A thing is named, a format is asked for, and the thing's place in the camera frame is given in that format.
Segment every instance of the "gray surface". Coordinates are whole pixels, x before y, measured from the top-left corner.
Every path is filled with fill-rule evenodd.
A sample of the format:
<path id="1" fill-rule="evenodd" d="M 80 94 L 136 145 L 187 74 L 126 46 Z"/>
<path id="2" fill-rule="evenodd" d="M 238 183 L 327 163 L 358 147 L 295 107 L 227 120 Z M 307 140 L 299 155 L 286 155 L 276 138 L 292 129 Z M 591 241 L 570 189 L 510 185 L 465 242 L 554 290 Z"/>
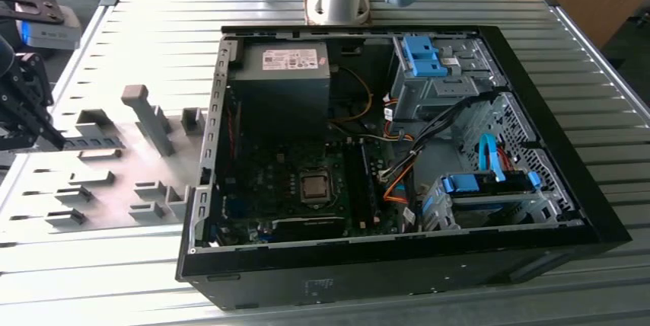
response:
<path id="1" fill-rule="evenodd" d="M 160 85 L 182 80 L 186 90 L 199 92 L 203 80 L 208 81 L 203 88 L 210 89 L 220 25 L 302 22 L 299 0 L 270 5 L 232 0 L 179 1 L 123 0 L 106 15 L 111 21 L 102 25 L 92 40 L 96 57 L 80 62 L 75 78 L 88 76 L 84 69 L 92 66 L 108 66 L 103 71 L 108 73 L 111 65 L 103 65 L 108 63 L 107 56 L 115 63 L 126 63 L 124 56 L 118 58 L 120 54 L 138 50 L 155 57 L 147 61 L 150 78 Z M 140 9 L 144 5 L 151 8 L 147 12 Z M 643 159 L 650 130 L 626 101 L 601 108 L 598 101 L 619 97 L 625 89 L 610 85 L 614 80 L 609 72 L 601 74 L 591 61 L 594 55 L 582 50 L 589 46 L 574 39 L 578 36 L 569 33 L 541 2 L 439 0 L 418 3 L 409 12 L 385 4 L 375 4 L 374 9 L 374 20 L 382 24 L 498 24 L 503 28 L 574 145 L 586 160 L 597 160 L 589 168 L 634 241 L 597 258 L 563 265 L 519 286 L 223 313 L 191 286 L 174 280 L 180 224 L 58 235 L 20 232 L 23 223 L 12 227 L 3 224 L 5 230 L 15 229 L 3 241 L 7 237 L 20 242 L 15 247 L 0 248 L 3 319 L 19 320 L 22 324 L 46 318 L 68 324 L 267 326 L 650 322 L 650 164 Z M 126 78 L 132 70 L 111 73 Z M 597 97 L 585 97 L 579 86 L 602 92 Z M 70 95 L 63 97 L 62 103 L 68 104 Z M 199 97 L 208 100 L 206 94 Z M 621 151 L 626 151 L 625 156 L 617 156 Z M 24 170 L 23 181 L 30 174 Z M 16 168 L 9 179 L 15 181 L 17 176 Z"/>
<path id="2" fill-rule="evenodd" d="M 128 85 L 122 94 L 122 102 L 134 109 L 140 127 L 147 132 L 159 154 L 170 156 L 174 153 L 174 146 L 167 137 L 167 120 L 162 113 L 156 114 L 156 110 L 147 101 L 148 96 L 150 91 L 146 85 Z"/>

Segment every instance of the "slotted metal table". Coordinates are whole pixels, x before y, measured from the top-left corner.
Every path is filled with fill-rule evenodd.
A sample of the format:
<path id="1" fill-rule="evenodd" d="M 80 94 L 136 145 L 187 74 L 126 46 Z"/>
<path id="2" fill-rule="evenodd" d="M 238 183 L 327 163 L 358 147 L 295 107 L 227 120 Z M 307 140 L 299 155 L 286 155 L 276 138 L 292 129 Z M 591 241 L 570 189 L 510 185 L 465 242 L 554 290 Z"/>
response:
<path id="1" fill-rule="evenodd" d="M 303 2 L 103 0 L 58 83 L 54 118 L 74 129 L 82 109 L 104 109 L 127 148 L 87 165 L 67 152 L 19 156 L 0 188 L 3 324 L 650 324 L 650 114 L 563 10 L 502 0 L 373 8 L 378 24 L 502 28 L 634 241 L 517 286 L 222 312 L 174 280 L 180 221 L 143 225 L 127 214 L 135 182 L 195 182 L 196 142 L 172 134 L 179 153 L 160 158 L 119 96 L 146 84 L 178 129 L 180 109 L 208 104 L 219 28 L 302 24 Z M 88 168 L 108 168 L 116 181 L 90 189 L 87 222 L 54 228 L 43 219 L 62 208 L 51 191 Z"/>

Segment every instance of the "blue plastic tab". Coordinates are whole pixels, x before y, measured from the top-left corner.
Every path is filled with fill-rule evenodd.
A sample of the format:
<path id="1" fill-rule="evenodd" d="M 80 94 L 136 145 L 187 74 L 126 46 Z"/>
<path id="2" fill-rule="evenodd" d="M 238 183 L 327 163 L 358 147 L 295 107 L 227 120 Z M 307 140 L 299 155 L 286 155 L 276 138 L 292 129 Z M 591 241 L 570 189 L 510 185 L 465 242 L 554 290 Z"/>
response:
<path id="1" fill-rule="evenodd" d="M 539 189 L 542 187 L 542 179 L 539 178 L 539 175 L 535 171 L 529 172 L 529 180 L 535 189 Z"/>
<path id="2" fill-rule="evenodd" d="M 443 179 L 443 187 L 445 187 L 445 193 L 454 192 L 454 184 L 447 177 Z"/>
<path id="3" fill-rule="evenodd" d="M 497 151 L 497 137 L 490 133 L 483 133 L 478 143 L 478 170 L 487 170 L 486 149 L 490 156 L 490 170 L 497 175 L 497 181 L 506 181 L 506 175 L 501 169 L 499 153 Z"/>
<path id="4" fill-rule="evenodd" d="M 423 213 L 427 211 L 429 207 L 431 206 L 431 204 L 434 203 L 434 197 L 429 197 L 429 200 L 427 202 L 425 203 L 425 206 L 423 206 Z"/>
<path id="5" fill-rule="evenodd" d="M 405 37 L 405 54 L 414 66 L 415 77 L 447 76 L 447 68 L 441 65 L 437 53 L 430 37 Z"/>
<path id="6" fill-rule="evenodd" d="M 450 176 L 457 192 L 479 191 L 477 177 L 473 174 Z"/>

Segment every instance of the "power supply label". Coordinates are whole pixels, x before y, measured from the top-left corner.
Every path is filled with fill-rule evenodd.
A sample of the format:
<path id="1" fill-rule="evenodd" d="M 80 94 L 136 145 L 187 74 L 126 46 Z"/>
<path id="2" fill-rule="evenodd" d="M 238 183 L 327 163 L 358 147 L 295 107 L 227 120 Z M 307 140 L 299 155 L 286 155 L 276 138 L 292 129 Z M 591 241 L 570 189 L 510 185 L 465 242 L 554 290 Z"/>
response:
<path id="1" fill-rule="evenodd" d="M 334 291 L 334 279 L 318 279 L 304 281 L 304 295 L 318 299 L 331 298 Z"/>
<path id="2" fill-rule="evenodd" d="M 316 50 L 267 50 L 262 54 L 262 69 L 318 69 Z"/>

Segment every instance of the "wire bundle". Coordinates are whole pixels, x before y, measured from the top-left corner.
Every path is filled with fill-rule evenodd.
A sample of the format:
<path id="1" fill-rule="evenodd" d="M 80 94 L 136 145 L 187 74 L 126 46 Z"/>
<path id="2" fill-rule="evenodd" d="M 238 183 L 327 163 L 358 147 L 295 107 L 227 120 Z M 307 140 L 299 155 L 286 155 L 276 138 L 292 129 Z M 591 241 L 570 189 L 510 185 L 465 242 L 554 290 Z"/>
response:
<path id="1" fill-rule="evenodd" d="M 421 129 L 418 135 L 414 138 L 406 156 L 391 167 L 389 167 L 379 173 L 381 179 L 386 180 L 403 168 L 402 173 L 397 176 L 397 178 L 389 185 L 389 189 L 385 192 L 385 200 L 397 201 L 399 203 L 409 203 L 409 200 L 406 198 L 394 197 L 391 193 L 399 182 L 403 180 L 405 176 L 413 170 L 415 159 L 419 153 L 425 150 L 429 140 L 453 125 L 458 114 L 466 107 L 469 107 L 471 104 L 478 103 L 479 101 L 491 100 L 494 96 L 494 92 L 487 92 L 482 93 L 479 96 L 466 97 L 451 107 L 449 107 L 441 114 L 438 114 L 434 119 L 429 121 L 427 125 Z"/>

